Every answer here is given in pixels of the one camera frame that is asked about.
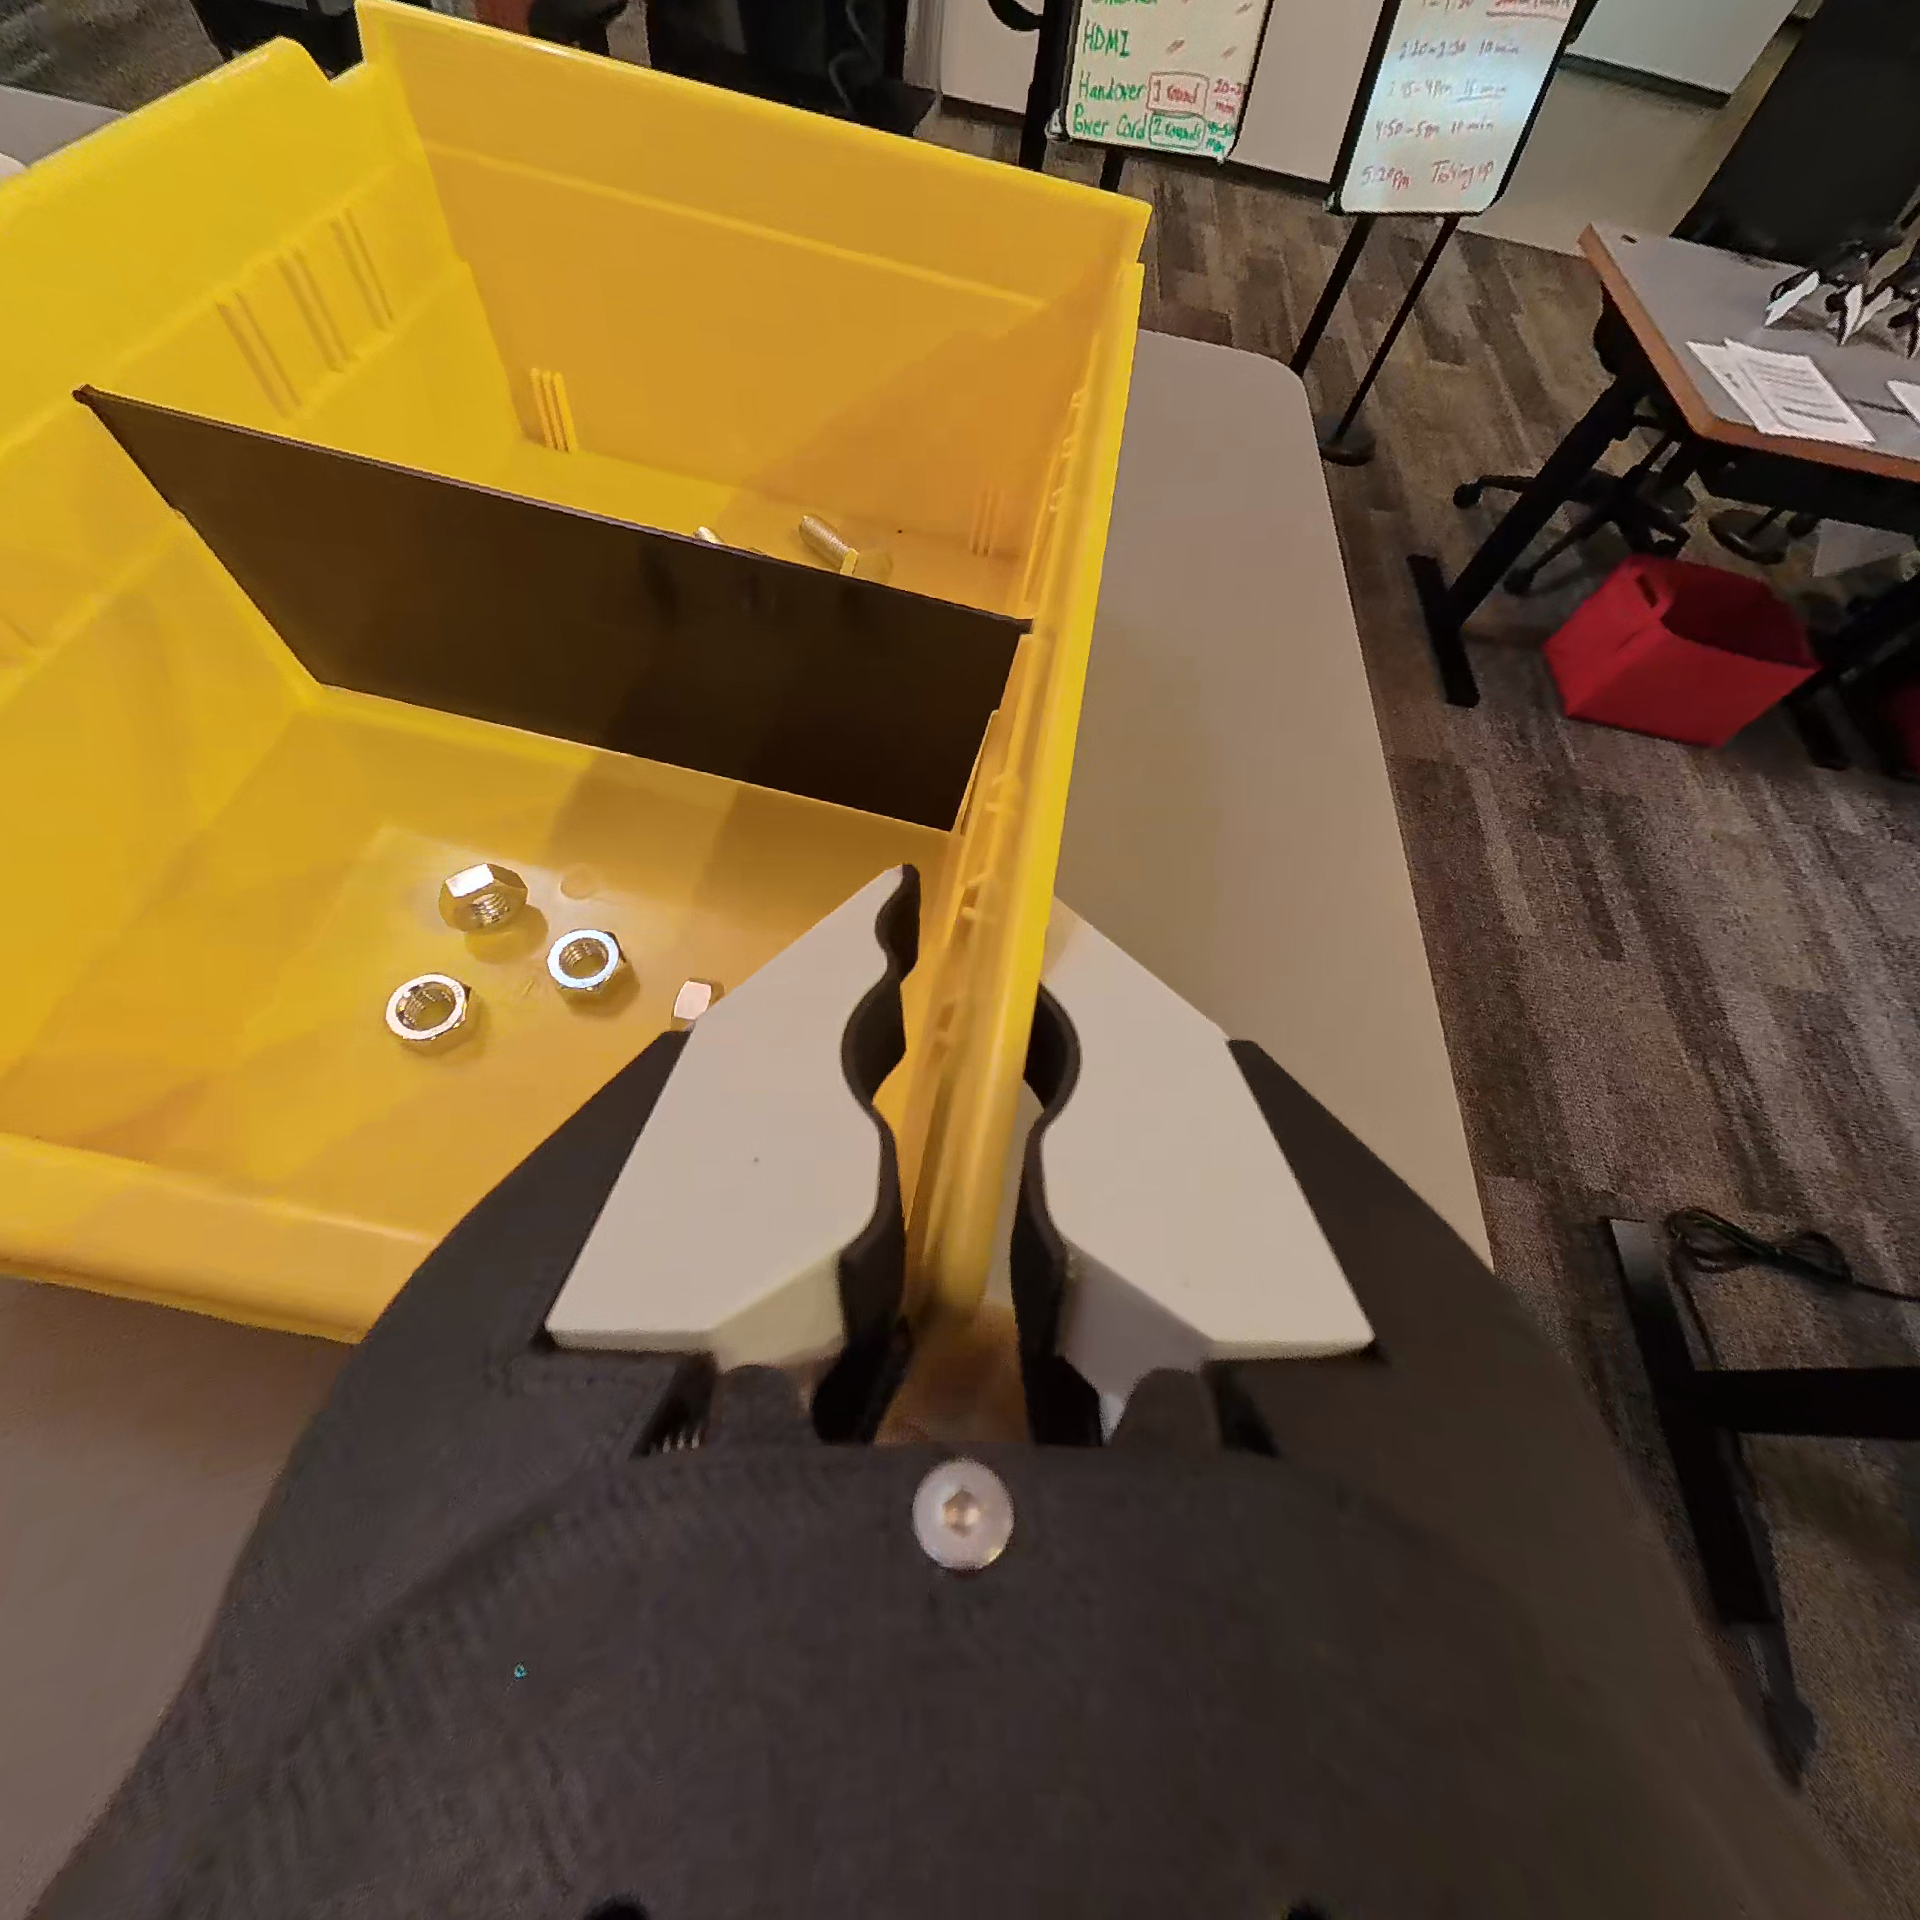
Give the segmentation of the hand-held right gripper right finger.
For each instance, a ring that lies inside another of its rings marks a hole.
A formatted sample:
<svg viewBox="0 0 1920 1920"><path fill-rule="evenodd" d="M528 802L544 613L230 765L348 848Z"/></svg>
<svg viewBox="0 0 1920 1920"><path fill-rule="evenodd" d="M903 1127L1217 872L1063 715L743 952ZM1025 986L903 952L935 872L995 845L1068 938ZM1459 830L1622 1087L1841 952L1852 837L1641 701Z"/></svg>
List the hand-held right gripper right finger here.
<svg viewBox="0 0 1920 1920"><path fill-rule="evenodd" d="M1374 1326L1248 1070L1070 907L1042 955L1010 1288L1028 1430L1108 1434L1140 1379L1366 1353Z"/></svg>

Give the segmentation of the background office desk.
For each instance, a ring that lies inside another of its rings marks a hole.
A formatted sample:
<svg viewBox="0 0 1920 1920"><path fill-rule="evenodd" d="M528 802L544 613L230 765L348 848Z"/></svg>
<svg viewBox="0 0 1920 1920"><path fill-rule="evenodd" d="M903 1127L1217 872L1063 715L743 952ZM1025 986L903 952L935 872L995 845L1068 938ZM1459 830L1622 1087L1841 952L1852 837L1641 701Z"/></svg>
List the background office desk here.
<svg viewBox="0 0 1920 1920"><path fill-rule="evenodd" d="M1779 261L1619 225L1587 229L1580 251L1600 280L1611 382L1454 577L1432 555L1409 559L1456 709L1482 694L1467 653L1476 610L1638 424L1655 424L1681 477L1718 497L1916 536L1916 325L1892 326L1914 298L1835 293Z"/></svg>

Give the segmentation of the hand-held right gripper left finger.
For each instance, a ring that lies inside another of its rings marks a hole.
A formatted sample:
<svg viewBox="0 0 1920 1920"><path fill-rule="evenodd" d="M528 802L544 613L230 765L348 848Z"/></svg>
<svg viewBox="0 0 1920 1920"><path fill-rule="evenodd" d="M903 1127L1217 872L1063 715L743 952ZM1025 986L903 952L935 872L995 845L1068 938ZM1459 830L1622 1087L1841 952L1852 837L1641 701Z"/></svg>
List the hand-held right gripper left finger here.
<svg viewBox="0 0 1920 1920"><path fill-rule="evenodd" d="M878 1089L906 1056L922 875L884 870L674 1035L664 1089L550 1311L572 1353L801 1377L873 1434L906 1366L906 1197Z"/></svg>

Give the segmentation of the yellow plastic bin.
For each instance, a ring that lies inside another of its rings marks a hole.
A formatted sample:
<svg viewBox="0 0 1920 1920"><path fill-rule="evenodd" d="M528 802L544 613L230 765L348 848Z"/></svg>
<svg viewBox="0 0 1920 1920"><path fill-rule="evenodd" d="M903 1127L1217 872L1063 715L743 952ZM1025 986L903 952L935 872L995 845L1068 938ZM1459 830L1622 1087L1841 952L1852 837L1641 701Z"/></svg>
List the yellow plastic bin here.
<svg viewBox="0 0 1920 1920"><path fill-rule="evenodd" d="M4 181L4 1277L359 1337L682 981L911 866L878 1103L908 1297L971 1305L1145 207L415 6L359 31ZM462 935L483 859L531 903ZM544 970L572 928L628 958L604 998ZM383 1024L427 970L476 997L447 1051Z"/></svg>

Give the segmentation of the red bin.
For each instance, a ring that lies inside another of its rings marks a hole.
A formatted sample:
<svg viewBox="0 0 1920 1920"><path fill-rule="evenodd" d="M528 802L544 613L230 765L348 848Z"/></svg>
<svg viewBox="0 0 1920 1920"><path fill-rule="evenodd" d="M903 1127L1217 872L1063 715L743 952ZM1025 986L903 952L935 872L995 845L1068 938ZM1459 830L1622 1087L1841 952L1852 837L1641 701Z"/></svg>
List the red bin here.
<svg viewBox="0 0 1920 1920"><path fill-rule="evenodd" d="M1812 680L1801 616L1766 583L1632 558L1548 638L1568 719L1722 749Z"/></svg>

